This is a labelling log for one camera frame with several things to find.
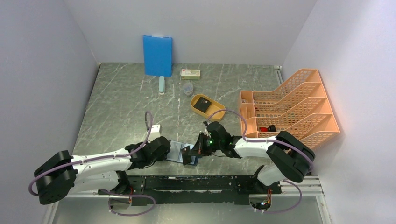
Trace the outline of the dark blue card holder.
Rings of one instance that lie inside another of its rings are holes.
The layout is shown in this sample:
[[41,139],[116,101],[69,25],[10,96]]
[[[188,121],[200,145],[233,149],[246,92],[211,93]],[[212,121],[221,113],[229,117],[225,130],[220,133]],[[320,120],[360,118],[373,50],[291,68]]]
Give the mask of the dark blue card holder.
[[191,156],[189,163],[183,162],[183,152],[184,152],[184,148],[186,148],[186,147],[189,147],[190,149],[192,149],[194,147],[194,145],[189,144],[189,143],[182,143],[182,142],[171,140],[170,141],[170,152],[166,155],[165,160],[183,164],[184,166],[185,165],[197,166],[198,157],[196,157],[196,156]]

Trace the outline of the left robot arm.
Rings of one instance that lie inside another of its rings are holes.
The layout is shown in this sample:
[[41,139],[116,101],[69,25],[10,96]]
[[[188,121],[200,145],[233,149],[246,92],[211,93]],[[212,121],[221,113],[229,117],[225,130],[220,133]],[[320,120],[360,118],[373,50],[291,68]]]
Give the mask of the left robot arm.
[[162,161],[171,144],[161,136],[148,143],[128,145],[122,149],[95,155],[72,156],[60,151],[43,163],[35,172],[29,187],[42,205],[55,203],[68,194],[89,190],[109,190],[123,194],[129,190],[126,171],[143,169]]

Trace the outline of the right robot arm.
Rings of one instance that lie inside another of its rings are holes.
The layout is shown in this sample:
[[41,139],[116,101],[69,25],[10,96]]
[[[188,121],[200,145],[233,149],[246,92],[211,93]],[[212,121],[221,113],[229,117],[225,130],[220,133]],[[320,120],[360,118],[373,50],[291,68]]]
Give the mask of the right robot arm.
[[301,183],[310,172],[315,153],[287,131],[267,138],[247,138],[231,135],[217,121],[206,126],[188,156],[211,156],[221,151],[228,158],[262,157],[271,159],[272,164],[258,168],[252,180],[252,188],[264,193],[271,184],[290,180]]

